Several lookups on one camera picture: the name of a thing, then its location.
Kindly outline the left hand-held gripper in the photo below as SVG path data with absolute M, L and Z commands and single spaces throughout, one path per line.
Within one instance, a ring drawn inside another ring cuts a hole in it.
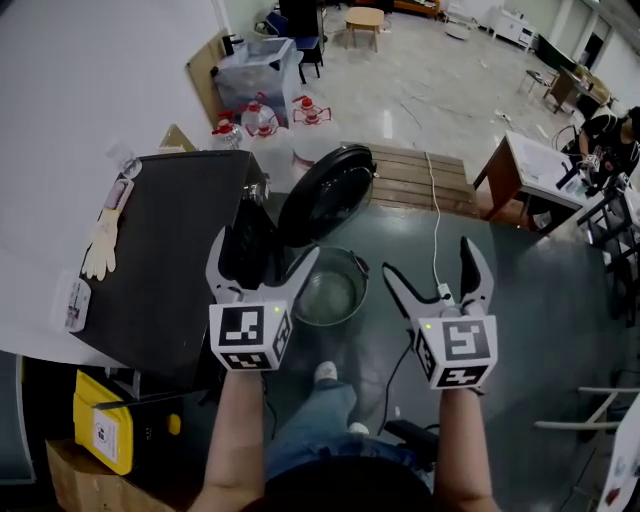
M 305 286 L 320 248 L 301 254 L 281 283 L 245 290 L 221 271 L 231 233 L 229 225 L 219 231 L 205 268 L 215 299 L 209 307 L 211 351 L 229 371 L 276 371 L 292 332 L 292 301 Z

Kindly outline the green laundry basket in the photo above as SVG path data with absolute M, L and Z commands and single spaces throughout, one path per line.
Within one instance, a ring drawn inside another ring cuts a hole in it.
M 353 251 L 321 247 L 294 306 L 295 317 L 314 327 L 349 320 L 360 309 L 369 287 L 369 266 Z

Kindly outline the black washing machine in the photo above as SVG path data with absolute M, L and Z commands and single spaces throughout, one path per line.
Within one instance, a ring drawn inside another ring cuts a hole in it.
M 75 336 L 129 368 L 190 389 L 208 345 L 211 246 L 234 223 L 245 186 L 263 175 L 253 155 L 240 150 L 141 162 L 118 222 L 116 269 L 88 280 L 85 326 Z

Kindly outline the round black washing machine door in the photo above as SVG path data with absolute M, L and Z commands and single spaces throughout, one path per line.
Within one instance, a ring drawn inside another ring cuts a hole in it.
M 282 206 L 278 233 L 284 245 L 301 248 L 340 228 L 370 202 L 376 169 L 362 144 L 343 145 L 316 162 Z

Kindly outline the clear plastic storage bin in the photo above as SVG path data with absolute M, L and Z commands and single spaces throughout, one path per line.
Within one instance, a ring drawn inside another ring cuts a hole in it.
M 298 51 L 290 38 L 249 41 L 217 64 L 213 80 L 226 110 L 239 115 L 257 100 L 288 127 L 294 99 L 302 93 L 298 65 Z

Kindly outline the pink packet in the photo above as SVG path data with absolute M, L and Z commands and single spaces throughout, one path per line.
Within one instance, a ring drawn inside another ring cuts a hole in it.
M 121 212 L 134 188 L 134 182 L 127 178 L 116 180 L 104 203 L 105 209 Z

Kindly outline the white work gloves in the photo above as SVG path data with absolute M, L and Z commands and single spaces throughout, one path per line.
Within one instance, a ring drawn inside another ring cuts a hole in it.
M 103 209 L 91 234 L 81 272 L 88 278 L 102 281 L 116 268 L 115 246 L 120 211 Z

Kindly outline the wooden sink cabinet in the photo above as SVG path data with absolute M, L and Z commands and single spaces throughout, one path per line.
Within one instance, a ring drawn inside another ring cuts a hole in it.
M 507 131 L 475 179 L 473 186 L 489 185 L 492 207 L 481 218 L 492 221 L 510 202 L 528 206 L 537 198 L 556 212 L 541 231 L 547 235 L 587 203 L 586 187 L 570 167 L 569 156 L 513 131 Z

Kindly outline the small white packet box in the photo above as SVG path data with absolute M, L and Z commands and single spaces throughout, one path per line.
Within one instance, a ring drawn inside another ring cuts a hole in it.
M 91 299 L 91 288 L 83 279 L 71 285 L 64 327 L 70 333 L 84 329 Z

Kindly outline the black table and chairs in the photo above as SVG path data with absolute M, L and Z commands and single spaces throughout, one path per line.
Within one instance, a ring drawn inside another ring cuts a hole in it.
M 577 225 L 603 252 L 612 284 L 612 317 L 624 316 L 626 326 L 634 327 L 640 312 L 640 192 L 620 173 L 607 181 L 601 193 Z

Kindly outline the yellow and black tool case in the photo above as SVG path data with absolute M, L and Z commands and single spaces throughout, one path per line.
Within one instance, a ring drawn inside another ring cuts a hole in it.
M 82 370 L 76 372 L 73 423 L 75 442 L 119 475 L 162 455 L 182 431 L 173 398 L 135 400 Z

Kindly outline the small grey stool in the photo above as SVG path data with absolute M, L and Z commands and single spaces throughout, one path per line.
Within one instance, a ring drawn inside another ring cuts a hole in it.
M 531 96 L 535 89 L 540 89 L 543 91 L 543 95 L 546 95 L 554 85 L 557 77 L 558 74 L 556 72 L 542 73 L 533 69 L 527 69 L 518 86 L 517 93 L 525 93 L 527 96 Z

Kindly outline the white low cabinet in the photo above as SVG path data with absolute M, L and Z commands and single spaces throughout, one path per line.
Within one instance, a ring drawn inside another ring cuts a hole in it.
M 525 52 L 531 48 L 536 35 L 536 29 L 523 17 L 498 6 L 490 10 L 488 30 L 493 39 L 505 39 Z

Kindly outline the small wooden table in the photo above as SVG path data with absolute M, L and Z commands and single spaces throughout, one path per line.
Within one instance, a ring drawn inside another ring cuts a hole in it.
M 345 14 L 345 47 L 348 47 L 349 41 L 356 46 L 357 30 L 368 31 L 372 34 L 372 47 L 378 52 L 377 37 L 381 28 L 384 26 L 384 12 L 380 9 L 370 7 L 351 7 Z

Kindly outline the white frame rack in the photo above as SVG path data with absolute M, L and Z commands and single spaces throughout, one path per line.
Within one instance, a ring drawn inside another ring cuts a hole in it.
M 539 429 L 576 432 L 614 431 L 608 472 L 595 512 L 623 512 L 640 481 L 640 388 L 579 387 L 579 393 L 603 395 L 604 401 L 581 422 L 538 420 Z M 634 395 L 634 400 L 620 421 L 602 421 L 619 395 Z

